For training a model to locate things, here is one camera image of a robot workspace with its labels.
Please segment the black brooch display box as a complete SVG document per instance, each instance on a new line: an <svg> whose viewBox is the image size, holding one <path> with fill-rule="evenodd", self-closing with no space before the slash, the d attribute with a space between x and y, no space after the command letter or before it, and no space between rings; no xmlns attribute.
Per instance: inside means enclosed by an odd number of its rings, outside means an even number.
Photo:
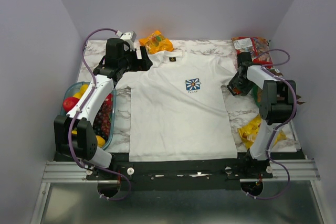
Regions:
<svg viewBox="0 0 336 224"><path fill-rule="evenodd" d="M236 96L236 95L246 96L249 93L249 92L246 93L244 91L241 91L237 87L230 86L230 85L227 85L227 88L233 96Z"/></svg>

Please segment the white t-shirt daisy print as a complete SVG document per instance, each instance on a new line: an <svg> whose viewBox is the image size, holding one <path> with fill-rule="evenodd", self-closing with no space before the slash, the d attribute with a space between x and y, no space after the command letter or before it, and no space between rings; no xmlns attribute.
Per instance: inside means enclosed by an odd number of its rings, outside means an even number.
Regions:
<svg viewBox="0 0 336 224"><path fill-rule="evenodd" d="M236 69L228 57L161 51L148 71L127 72L132 162L236 158L222 86Z"/></svg>

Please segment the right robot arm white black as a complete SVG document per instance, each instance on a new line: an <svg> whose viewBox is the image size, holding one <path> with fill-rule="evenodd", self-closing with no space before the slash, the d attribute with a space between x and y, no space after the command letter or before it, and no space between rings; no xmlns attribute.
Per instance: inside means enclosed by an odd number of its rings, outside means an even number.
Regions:
<svg viewBox="0 0 336 224"><path fill-rule="evenodd" d="M241 165L242 173L252 178L259 174L261 169L256 160L270 159L271 146L277 135L296 115L296 83L271 73L266 65L254 63L248 52L237 55L237 67L236 74L227 85L232 95L247 95L254 86L262 90L259 107L260 129L249 149L252 159Z"/></svg>

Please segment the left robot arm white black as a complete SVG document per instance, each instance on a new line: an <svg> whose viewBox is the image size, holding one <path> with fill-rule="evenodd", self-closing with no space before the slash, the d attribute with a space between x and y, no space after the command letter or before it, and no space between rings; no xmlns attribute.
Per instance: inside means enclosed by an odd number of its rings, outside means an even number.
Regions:
<svg viewBox="0 0 336 224"><path fill-rule="evenodd" d="M135 49L130 40L108 39L106 54L94 68L84 95L66 115L58 115L54 120L56 151L74 161L98 166L104 179L112 179L116 166L111 163L112 154L98 147L92 126L94 119L124 73L147 71L151 66L145 46Z"/></svg>

